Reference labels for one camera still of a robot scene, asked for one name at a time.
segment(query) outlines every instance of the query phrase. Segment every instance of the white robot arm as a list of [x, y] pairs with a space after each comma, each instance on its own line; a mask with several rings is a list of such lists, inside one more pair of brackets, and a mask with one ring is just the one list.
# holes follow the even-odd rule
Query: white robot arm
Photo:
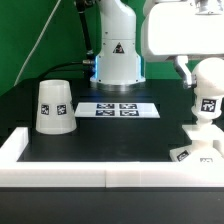
[[173, 60], [184, 87], [195, 87], [188, 59], [224, 56], [224, 15], [219, 0], [148, 0], [142, 25], [141, 52], [148, 62]]
[[135, 50], [136, 15], [120, 0], [96, 0], [100, 9], [102, 48], [96, 57], [91, 86], [126, 91], [144, 83]]
[[[182, 126], [192, 144], [170, 151], [171, 159], [176, 162], [223, 162], [223, 153], [216, 149], [224, 148], [221, 146], [224, 133], [212, 124], [212, 119], [221, 115], [224, 96], [222, 11], [219, 0], [156, 0], [146, 1], [144, 7], [143, 57], [149, 62], [173, 60], [185, 88], [196, 87], [192, 112], [198, 118], [197, 124]], [[186, 64], [188, 59], [195, 58], [207, 59], [191, 73]]]

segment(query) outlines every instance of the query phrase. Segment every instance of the black square marker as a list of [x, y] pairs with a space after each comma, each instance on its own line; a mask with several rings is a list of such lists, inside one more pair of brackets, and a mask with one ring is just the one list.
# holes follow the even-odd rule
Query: black square marker
[[49, 115], [50, 107], [49, 105], [42, 104], [41, 105], [41, 114]]
[[185, 150], [177, 156], [177, 159], [178, 159], [178, 161], [182, 161], [188, 156], [189, 156], [189, 153], [188, 153], [188, 151]]
[[98, 103], [97, 109], [114, 109], [115, 106], [113, 103]]
[[127, 109], [127, 110], [131, 110], [131, 109], [138, 109], [137, 108], [137, 104], [135, 103], [120, 103], [119, 104], [120, 109]]
[[201, 105], [201, 111], [215, 112], [216, 100], [203, 99]]
[[120, 110], [121, 117], [136, 117], [139, 116], [137, 110]]
[[96, 116], [115, 116], [115, 111], [114, 110], [97, 110], [96, 111]]
[[65, 115], [65, 114], [67, 114], [66, 105], [65, 104], [58, 105], [57, 106], [57, 112], [58, 112], [58, 115]]

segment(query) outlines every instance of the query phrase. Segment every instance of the cable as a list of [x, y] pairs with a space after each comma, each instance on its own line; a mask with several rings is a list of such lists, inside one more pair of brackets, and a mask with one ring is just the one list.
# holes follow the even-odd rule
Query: cable
[[84, 42], [85, 42], [86, 51], [87, 51], [86, 52], [87, 59], [94, 59], [95, 56], [94, 56], [93, 48], [91, 46], [89, 30], [88, 30], [86, 16], [85, 16], [85, 9], [92, 7], [94, 3], [95, 1], [91, 1], [91, 0], [89, 1], [76, 0], [75, 1], [75, 6], [77, 8], [80, 22], [82, 25], [83, 37], [84, 37]]
[[80, 72], [80, 71], [83, 71], [83, 69], [58, 69], [58, 70], [53, 70], [51, 72]]
[[28, 57], [26, 58], [26, 60], [25, 60], [25, 62], [24, 62], [24, 64], [23, 64], [23, 66], [22, 66], [22, 68], [20, 69], [19, 74], [18, 74], [18, 76], [17, 76], [17, 78], [16, 78], [16, 81], [15, 81], [15, 83], [14, 83], [14, 86], [16, 86], [16, 85], [19, 83], [19, 79], [21, 78], [22, 73], [23, 73], [23, 71], [25, 70], [25, 67], [27, 66], [27, 64], [28, 64], [28, 62], [29, 62], [29, 60], [30, 60], [30, 58], [32, 57], [33, 53], [35, 52], [36, 48], [38, 47], [38, 45], [39, 45], [39, 43], [40, 43], [40, 41], [41, 41], [41, 39], [42, 39], [42, 37], [43, 37], [43, 35], [44, 35], [44, 33], [45, 33], [47, 27], [48, 27], [49, 23], [51, 22], [51, 19], [52, 19], [52, 17], [54, 16], [56, 10], [58, 9], [58, 6], [59, 6], [59, 4], [61, 3], [61, 1], [62, 1], [62, 0], [58, 0], [58, 1], [57, 1], [56, 5], [55, 5], [55, 7], [54, 7], [54, 9], [53, 9], [53, 11], [51, 12], [51, 14], [50, 14], [50, 16], [49, 16], [49, 18], [48, 18], [48, 20], [47, 20], [47, 22], [46, 22], [46, 24], [44, 25], [43, 30], [42, 30], [41, 33], [40, 33], [40, 36], [38, 37], [38, 39], [37, 39], [37, 41], [36, 41], [36, 43], [35, 43], [33, 49], [32, 49], [31, 52], [29, 53], [29, 55], [28, 55]]
[[55, 65], [55, 66], [49, 68], [47, 71], [45, 71], [42, 74], [40, 74], [38, 76], [38, 79], [40, 79], [40, 80], [44, 79], [44, 77], [47, 74], [49, 74], [50, 72], [58, 71], [58, 70], [56, 70], [58, 68], [63, 68], [63, 67], [71, 66], [71, 65], [82, 65], [82, 64], [83, 64], [82, 62], [68, 62], [68, 63], [63, 63], [63, 64]]

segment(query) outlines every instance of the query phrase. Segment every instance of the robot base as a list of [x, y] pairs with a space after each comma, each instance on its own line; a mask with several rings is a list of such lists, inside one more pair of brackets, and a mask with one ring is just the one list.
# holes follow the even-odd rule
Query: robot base
[[96, 82], [95, 80], [91, 79], [90, 87], [94, 89], [105, 90], [105, 91], [128, 92], [135, 89], [144, 88], [145, 78], [141, 82], [136, 82], [134, 84], [122, 84], [122, 85], [104, 84], [104, 83]]

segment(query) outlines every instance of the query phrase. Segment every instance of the white border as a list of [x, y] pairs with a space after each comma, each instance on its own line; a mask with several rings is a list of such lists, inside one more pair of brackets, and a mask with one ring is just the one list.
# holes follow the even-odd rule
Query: white border
[[17, 162], [28, 128], [0, 149], [0, 187], [224, 187], [224, 163]]

